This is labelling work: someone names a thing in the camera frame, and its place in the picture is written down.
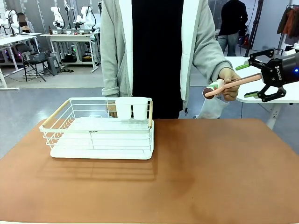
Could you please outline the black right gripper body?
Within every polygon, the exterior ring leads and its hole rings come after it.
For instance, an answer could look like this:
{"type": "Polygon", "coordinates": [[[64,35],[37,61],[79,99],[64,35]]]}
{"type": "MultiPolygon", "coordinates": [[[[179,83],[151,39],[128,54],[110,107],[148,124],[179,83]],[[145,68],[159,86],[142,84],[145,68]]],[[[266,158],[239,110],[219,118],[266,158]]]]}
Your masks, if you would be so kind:
{"type": "Polygon", "coordinates": [[[273,87],[299,81],[299,54],[273,58],[261,68],[263,83],[273,87]]]}

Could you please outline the person's left hand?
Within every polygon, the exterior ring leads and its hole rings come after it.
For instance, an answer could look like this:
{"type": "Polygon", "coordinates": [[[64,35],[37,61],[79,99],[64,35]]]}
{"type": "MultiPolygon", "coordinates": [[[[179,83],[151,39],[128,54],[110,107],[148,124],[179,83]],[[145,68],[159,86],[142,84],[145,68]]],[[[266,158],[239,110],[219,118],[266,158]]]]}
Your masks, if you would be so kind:
{"type": "MultiPolygon", "coordinates": [[[[223,68],[219,73],[219,78],[223,79],[226,84],[231,83],[240,77],[230,68],[223,68]]],[[[226,101],[234,101],[238,95],[239,86],[225,89],[222,95],[226,101]]]]}

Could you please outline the person's right hand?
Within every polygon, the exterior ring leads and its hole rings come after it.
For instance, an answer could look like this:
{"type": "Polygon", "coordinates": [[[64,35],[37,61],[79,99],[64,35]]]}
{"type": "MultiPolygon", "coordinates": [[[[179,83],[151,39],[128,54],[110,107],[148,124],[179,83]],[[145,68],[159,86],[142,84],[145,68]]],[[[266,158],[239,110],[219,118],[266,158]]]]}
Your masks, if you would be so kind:
{"type": "Polygon", "coordinates": [[[109,116],[113,118],[117,118],[117,111],[116,111],[116,105],[114,102],[107,104],[107,112],[109,116]]]}

